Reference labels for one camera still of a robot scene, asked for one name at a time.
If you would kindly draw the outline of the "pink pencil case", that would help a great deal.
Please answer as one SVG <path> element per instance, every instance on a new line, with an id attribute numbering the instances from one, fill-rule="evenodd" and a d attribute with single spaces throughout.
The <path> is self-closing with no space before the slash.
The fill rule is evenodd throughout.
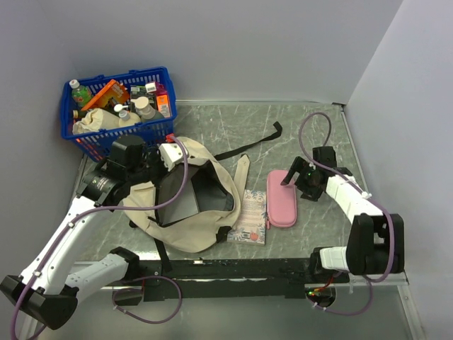
<path id="1" fill-rule="evenodd" d="M 282 183 L 285 170 L 272 170 L 267 177 L 266 227 L 292 227 L 297 221 L 297 197 L 294 181 Z"/>

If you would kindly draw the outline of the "floral cover book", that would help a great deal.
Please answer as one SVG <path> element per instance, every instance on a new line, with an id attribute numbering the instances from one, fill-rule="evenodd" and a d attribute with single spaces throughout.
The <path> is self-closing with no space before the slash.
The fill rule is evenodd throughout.
<path id="1" fill-rule="evenodd" d="M 264 191 L 245 190 L 241 202 L 241 214 L 226 240 L 231 243 L 264 246 L 266 203 L 267 197 Z"/>

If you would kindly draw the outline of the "white book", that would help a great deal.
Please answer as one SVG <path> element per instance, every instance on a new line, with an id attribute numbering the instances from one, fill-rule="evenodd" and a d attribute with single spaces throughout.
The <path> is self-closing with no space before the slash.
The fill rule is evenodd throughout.
<path id="1" fill-rule="evenodd" d="M 180 195 L 172 203 L 156 210 L 159 222 L 163 227 L 199 213 L 195 190 L 191 181 L 197 170 L 198 168 L 190 166 L 188 168 L 188 179 Z M 177 194 L 183 181 L 183 174 L 184 167 L 179 164 L 162 180 L 157 204 L 165 203 Z"/>

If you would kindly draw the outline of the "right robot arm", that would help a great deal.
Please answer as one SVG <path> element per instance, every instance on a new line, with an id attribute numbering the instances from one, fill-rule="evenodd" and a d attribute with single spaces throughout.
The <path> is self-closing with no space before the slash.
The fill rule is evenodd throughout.
<path id="1" fill-rule="evenodd" d="M 329 146 L 313 148 L 314 165 L 297 156 L 280 186 L 293 183 L 301 198 L 316 202 L 322 194 L 334 200 L 351 223 L 345 246 L 313 250 L 309 274 L 317 282 L 327 281 L 334 271 L 356 276 L 385 274 L 404 270 L 404 223 L 398 214 L 386 216 L 370 202 L 352 172 L 337 166 L 336 152 Z"/>

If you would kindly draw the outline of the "cream canvas backpack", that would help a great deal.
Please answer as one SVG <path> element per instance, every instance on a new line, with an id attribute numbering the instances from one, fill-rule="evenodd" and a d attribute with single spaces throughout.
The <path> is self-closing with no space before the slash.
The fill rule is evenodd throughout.
<path id="1" fill-rule="evenodd" d="M 246 151 L 255 147 L 250 143 L 213 155 L 206 146 L 188 137 L 174 137 L 174 141 L 182 142 L 190 154 L 187 157 L 183 152 L 184 160 L 180 163 L 184 167 L 183 181 L 177 194 L 169 201 L 157 204 L 160 184 L 149 181 L 133 185 L 122 199 L 131 225 L 154 239 L 161 262 L 170 260 L 167 246 L 196 254 L 227 238 L 241 214 L 249 168 Z M 191 181 L 199 213 L 163 227 L 156 210 L 172 203 L 180 195 L 190 166 L 198 168 Z"/>

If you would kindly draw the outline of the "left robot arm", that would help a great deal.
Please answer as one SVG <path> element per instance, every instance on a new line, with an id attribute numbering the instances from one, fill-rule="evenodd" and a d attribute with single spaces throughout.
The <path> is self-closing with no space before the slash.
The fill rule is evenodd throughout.
<path id="1" fill-rule="evenodd" d="M 14 306 L 13 339 L 20 312 L 56 330 L 103 286 L 114 282 L 130 285 L 140 278 L 139 256 L 121 246 L 84 270 L 70 270 L 100 221 L 123 209 L 120 203 L 131 188 L 157 179 L 165 171 L 157 147 L 146 146 L 139 136 L 123 135 L 114 141 L 110 155 L 82 178 L 68 212 L 44 249 L 19 275 L 2 280 L 1 292 Z"/>

